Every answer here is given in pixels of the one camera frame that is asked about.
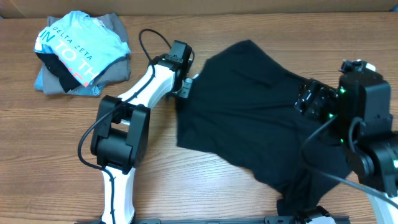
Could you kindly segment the black t-shirt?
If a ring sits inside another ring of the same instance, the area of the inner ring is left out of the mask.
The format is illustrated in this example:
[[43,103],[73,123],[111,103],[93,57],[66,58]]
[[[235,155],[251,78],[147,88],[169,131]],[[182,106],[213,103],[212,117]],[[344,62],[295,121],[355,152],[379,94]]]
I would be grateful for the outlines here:
[[[281,216],[315,208],[336,181],[299,164],[300,147],[320,126],[294,108],[304,83],[254,42],[238,42],[209,58],[188,98],[177,100],[177,145],[249,169],[281,193]],[[303,151],[318,169],[341,178],[350,173],[332,138],[312,139]]]

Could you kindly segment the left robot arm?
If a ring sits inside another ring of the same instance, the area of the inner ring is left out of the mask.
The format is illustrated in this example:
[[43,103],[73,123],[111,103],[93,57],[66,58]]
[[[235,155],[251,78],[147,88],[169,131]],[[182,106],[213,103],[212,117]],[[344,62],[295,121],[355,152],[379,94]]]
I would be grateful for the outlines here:
[[133,223],[134,178],[146,153],[151,111],[165,95],[187,96],[192,63],[191,55],[156,57],[130,90],[101,100],[90,145],[104,180],[100,223]]

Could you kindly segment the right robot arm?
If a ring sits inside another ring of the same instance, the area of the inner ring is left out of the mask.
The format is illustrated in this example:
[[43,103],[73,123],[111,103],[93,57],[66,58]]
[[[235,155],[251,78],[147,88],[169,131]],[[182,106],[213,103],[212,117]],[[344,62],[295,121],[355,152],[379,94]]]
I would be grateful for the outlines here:
[[[391,86],[364,60],[344,60],[337,88],[309,79],[294,104],[304,117],[321,126],[299,149],[303,166],[316,174],[363,191],[378,223],[397,223],[397,133],[392,129]],[[304,147],[327,131],[343,146],[354,183],[316,168]]]

